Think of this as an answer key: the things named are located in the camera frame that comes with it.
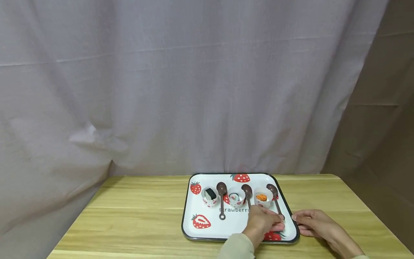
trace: white tray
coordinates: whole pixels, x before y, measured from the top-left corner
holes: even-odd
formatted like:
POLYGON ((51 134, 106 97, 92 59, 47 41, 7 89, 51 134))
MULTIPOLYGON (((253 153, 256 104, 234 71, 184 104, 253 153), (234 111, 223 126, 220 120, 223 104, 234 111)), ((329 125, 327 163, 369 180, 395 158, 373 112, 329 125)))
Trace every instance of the white tray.
MULTIPOLYGON (((248 174, 227 174, 227 173, 202 173, 194 174, 188 183, 187 197, 183 212, 181 229, 184 235, 191 240, 213 240, 226 241, 233 233, 241 233, 246 227, 249 208, 247 202, 239 209, 235 209, 224 202, 225 220, 220 220, 220 196, 213 207, 207 207, 202 199, 200 190, 207 186, 216 187, 217 183, 224 182, 227 190, 231 187, 240 187, 248 184, 254 192, 255 188, 266 188, 267 184, 273 184, 279 190, 278 203, 282 214, 285 216, 285 230, 282 232, 268 233, 265 235, 265 243, 273 244, 293 244, 299 240, 299 229, 291 219, 291 211, 283 196, 276 179, 270 174, 248 173, 248 174)), ((255 204, 254 197, 250 199, 252 205, 255 204)), ((270 210, 277 212, 274 202, 269 207, 270 210)))

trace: hand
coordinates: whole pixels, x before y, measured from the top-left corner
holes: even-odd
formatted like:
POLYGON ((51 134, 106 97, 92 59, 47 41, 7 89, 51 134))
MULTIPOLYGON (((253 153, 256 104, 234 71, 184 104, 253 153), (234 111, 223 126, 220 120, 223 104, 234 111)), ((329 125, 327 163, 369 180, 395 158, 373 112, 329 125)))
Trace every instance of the hand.
POLYGON ((298 211, 292 215, 292 219, 299 224, 301 235, 325 239, 332 250, 342 258, 364 255, 348 233, 323 211, 298 211))
POLYGON ((285 228, 283 215, 266 208, 252 205, 249 212, 247 226, 243 231, 257 248, 263 241, 265 233, 269 231, 282 231, 285 228))

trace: orange food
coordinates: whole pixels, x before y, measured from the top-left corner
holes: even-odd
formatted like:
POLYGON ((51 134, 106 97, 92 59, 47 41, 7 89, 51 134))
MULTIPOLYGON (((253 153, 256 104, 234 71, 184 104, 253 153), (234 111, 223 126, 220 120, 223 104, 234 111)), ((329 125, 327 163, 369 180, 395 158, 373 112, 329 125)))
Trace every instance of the orange food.
POLYGON ((266 197, 266 195, 264 195, 264 194, 259 194, 259 195, 256 195, 256 198, 257 198, 258 200, 261 200, 261 201, 266 201, 266 200, 267 200, 267 197, 266 197))

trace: table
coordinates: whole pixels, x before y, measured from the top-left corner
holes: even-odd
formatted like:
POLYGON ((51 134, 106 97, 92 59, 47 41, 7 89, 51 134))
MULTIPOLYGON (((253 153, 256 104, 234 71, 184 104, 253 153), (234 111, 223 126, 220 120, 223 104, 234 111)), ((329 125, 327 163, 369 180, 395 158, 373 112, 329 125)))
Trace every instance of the table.
MULTIPOLYGON (((220 242, 191 241, 181 232, 190 176, 111 177, 48 259, 215 258, 220 242)), ((372 258, 413 258, 408 249, 338 177, 275 175, 292 211, 324 210, 372 258)), ((333 258, 322 242, 263 244, 261 258, 333 258)))

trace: white paper cup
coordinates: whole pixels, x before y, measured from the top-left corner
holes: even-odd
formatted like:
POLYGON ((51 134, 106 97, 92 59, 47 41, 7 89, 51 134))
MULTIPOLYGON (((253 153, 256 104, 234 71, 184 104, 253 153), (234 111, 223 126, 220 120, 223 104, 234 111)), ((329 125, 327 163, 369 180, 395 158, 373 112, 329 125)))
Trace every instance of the white paper cup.
POLYGON ((227 190, 227 194, 229 196, 229 202, 232 207, 240 208, 241 206, 243 206, 246 194, 240 187, 231 187, 229 190, 227 190), (237 194, 239 199, 236 201, 231 199, 230 194, 237 194))
POLYGON ((269 208, 272 204, 273 193, 267 188, 256 188, 253 192, 253 196, 255 198, 255 204, 264 208, 269 208), (256 198, 257 195, 264 194, 267 197, 266 201, 261 201, 256 198))
POLYGON ((219 193, 217 192, 216 188, 214 188, 214 187, 212 187, 212 186, 207 186, 207 187, 205 187, 205 188, 201 191, 201 197, 203 198, 203 203, 204 203, 207 207, 209 207, 209 208, 216 206, 216 205, 218 204, 218 200, 219 200, 219 198, 220 198, 219 193), (211 189, 211 190, 213 190, 213 192, 216 194, 216 198, 215 198, 215 199, 212 199, 212 200, 207 200, 207 198, 206 198, 206 190, 207 190, 207 189, 211 189))

